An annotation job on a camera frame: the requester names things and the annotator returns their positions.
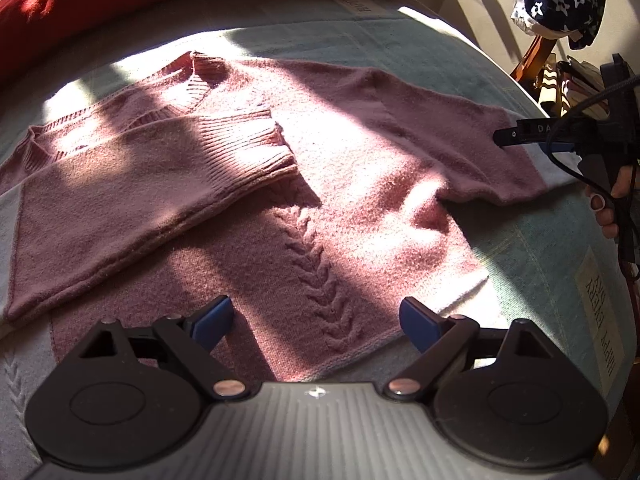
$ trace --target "chair leg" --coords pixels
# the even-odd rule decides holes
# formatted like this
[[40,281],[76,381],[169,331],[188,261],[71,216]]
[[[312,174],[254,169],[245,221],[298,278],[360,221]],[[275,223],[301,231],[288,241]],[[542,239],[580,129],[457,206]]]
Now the chair leg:
[[542,36],[536,36],[531,46],[525,53],[517,67],[511,72],[513,77],[523,88],[532,88],[538,73],[545,65],[546,59],[556,46],[558,40],[547,40]]

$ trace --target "fingers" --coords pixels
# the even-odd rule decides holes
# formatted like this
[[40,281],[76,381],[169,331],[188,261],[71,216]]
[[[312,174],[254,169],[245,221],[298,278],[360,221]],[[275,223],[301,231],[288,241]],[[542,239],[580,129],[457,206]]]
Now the fingers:
[[598,223],[598,225],[601,225],[604,227],[604,226],[613,224],[613,221],[614,221],[613,209],[609,209],[607,207],[606,209],[603,209],[596,213],[596,222]]
[[618,226],[616,224],[605,225],[602,228],[602,234],[605,238],[615,238],[618,236]]
[[633,168],[631,166],[622,166],[618,172],[618,179],[611,188],[611,196],[613,198],[622,198],[629,194],[629,187],[631,186],[631,174]]

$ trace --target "black cable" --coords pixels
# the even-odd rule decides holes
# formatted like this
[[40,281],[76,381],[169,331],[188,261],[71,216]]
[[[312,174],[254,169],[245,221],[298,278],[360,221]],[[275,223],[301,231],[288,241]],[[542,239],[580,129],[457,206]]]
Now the black cable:
[[[572,170],[571,168],[569,168],[568,166],[566,166],[565,164],[563,164],[562,162],[560,162],[556,156],[552,153],[551,151],[551,146],[553,144],[554,139],[558,136],[558,133],[562,130],[562,128],[568,123],[569,120],[571,120],[572,117],[575,117],[577,114],[581,113],[582,111],[586,110],[587,108],[593,106],[594,104],[597,104],[601,101],[604,101],[605,99],[609,98],[612,95],[615,95],[617,93],[620,92],[624,92],[626,90],[630,90],[636,86],[640,86],[640,75],[635,75],[633,77],[630,77],[629,79],[625,79],[624,81],[620,81],[619,83],[616,83],[615,85],[612,85],[606,89],[604,89],[602,92],[598,92],[596,95],[593,95],[591,97],[586,98],[584,101],[581,101],[580,103],[578,103],[577,105],[575,105],[575,107],[572,107],[563,117],[561,117],[560,119],[558,119],[558,121],[556,121],[556,123],[553,125],[553,127],[551,128],[551,131],[549,131],[548,136],[546,136],[546,156],[548,156],[549,160],[555,164],[558,168],[560,168],[561,170],[563,170],[565,173],[570,174],[572,177],[576,178],[577,180],[580,180],[581,182],[587,184],[588,186],[590,186],[592,189],[596,190],[597,192],[601,193],[604,197],[608,198],[610,200],[611,203],[616,203],[617,200],[615,198],[612,197],[611,193],[609,191],[607,191],[606,189],[604,189],[602,186],[600,186],[598,183],[594,182],[593,180],[591,180],[590,178],[585,177],[583,174],[577,173],[577,171]],[[634,188],[636,185],[636,169],[638,168],[638,162],[635,160],[634,163],[632,164],[633,169],[632,169],[632,174],[631,174],[631,184],[629,187],[629,202],[628,202],[628,207],[627,207],[627,211],[628,211],[628,223],[629,225],[631,225],[631,229],[633,231],[632,235],[634,236],[634,242],[636,240],[640,240],[640,234],[638,232],[638,228],[636,227],[635,222],[633,221],[633,219],[631,218],[631,201],[633,200],[633,192],[634,192]],[[619,242],[618,243],[618,258],[620,258],[622,254],[622,244]],[[637,281],[638,279],[640,279],[640,270],[638,271],[638,273],[635,276],[626,276],[626,279],[631,280],[631,281]]]

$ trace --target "cable knit pattern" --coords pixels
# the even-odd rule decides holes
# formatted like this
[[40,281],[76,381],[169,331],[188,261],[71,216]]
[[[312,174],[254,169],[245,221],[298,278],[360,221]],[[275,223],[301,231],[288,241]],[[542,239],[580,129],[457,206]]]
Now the cable knit pattern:
[[309,208],[300,207],[300,188],[296,180],[277,182],[269,186],[271,199],[276,204],[273,214],[284,236],[291,262],[296,267],[305,295],[314,304],[320,329],[327,346],[343,353],[360,335],[354,322],[349,298],[340,290],[329,257],[322,243],[316,239],[316,229]]
[[14,405],[15,416],[20,425],[22,440],[24,445],[29,449],[29,453],[36,464],[40,464],[41,460],[36,447],[31,441],[27,426],[24,423],[24,412],[27,409],[27,398],[22,386],[22,378],[20,376],[20,368],[18,368],[18,359],[15,356],[15,350],[11,349],[4,353],[4,378],[9,386],[11,402]]

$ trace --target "label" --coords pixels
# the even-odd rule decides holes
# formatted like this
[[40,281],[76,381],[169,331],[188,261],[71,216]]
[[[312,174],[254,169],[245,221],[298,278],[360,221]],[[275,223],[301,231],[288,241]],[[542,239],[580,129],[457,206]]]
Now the label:
[[575,284],[589,323],[602,393],[606,396],[620,370],[625,353],[609,295],[591,247],[576,272]]
[[374,3],[373,0],[333,0],[352,14],[357,16],[389,16],[388,10]]

